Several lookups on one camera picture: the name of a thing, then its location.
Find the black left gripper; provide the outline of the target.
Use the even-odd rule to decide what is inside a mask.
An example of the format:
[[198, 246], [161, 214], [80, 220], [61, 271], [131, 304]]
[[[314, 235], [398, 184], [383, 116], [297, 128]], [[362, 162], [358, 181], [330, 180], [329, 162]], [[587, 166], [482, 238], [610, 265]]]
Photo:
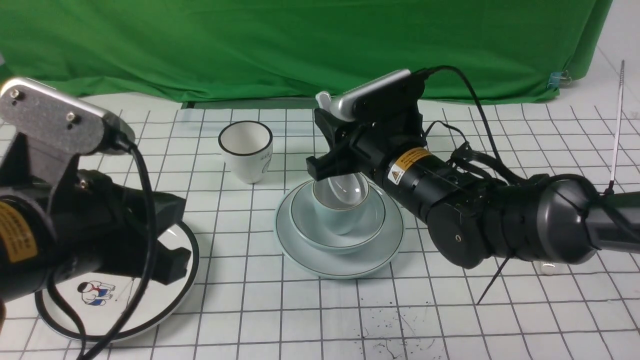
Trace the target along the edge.
[[62, 224], [70, 230], [62, 235], [66, 260], [60, 280], [91, 272], [141, 278], [147, 259], [151, 225], [146, 200], [154, 206], [157, 236], [180, 223], [185, 214], [185, 198], [172, 193], [121, 186], [96, 170], [78, 171], [73, 212]]

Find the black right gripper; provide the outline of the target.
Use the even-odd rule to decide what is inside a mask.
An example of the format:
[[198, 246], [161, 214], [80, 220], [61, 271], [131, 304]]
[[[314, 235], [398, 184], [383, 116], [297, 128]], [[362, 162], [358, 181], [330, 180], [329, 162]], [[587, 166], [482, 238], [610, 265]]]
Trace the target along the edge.
[[306, 158], [306, 170], [316, 182], [362, 173], [376, 184], [388, 181], [393, 162], [407, 151], [423, 147], [418, 99], [425, 91], [422, 77], [407, 77], [367, 95], [355, 109], [355, 121], [343, 121], [324, 109], [314, 109], [314, 123], [329, 150]]

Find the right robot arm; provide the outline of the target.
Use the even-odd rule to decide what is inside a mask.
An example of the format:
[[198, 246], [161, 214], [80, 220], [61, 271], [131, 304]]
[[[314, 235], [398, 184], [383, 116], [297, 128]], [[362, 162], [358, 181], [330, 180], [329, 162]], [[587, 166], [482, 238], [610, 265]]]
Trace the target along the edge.
[[639, 252], [638, 192], [602, 196], [577, 174], [476, 175], [458, 152], [427, 150], [425, 82], [392, 73], [342, 96], [319, 92], [314, 121], [329, 152], [309, 157], [317, 181], [361, 173], [425, 223], [441, 255], [465, 269], [492, 256], [577, 265], [596, 251]]

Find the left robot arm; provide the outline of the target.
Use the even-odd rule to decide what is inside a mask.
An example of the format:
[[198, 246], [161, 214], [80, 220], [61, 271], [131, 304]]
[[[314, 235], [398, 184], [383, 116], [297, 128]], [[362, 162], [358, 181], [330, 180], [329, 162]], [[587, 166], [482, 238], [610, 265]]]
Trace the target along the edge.
[[146, 194], [80, 170], [47, 213], [51, 186], [1, 173], [1, 299], [10, 302], [89, 273], [141, 278], [147, 259]]

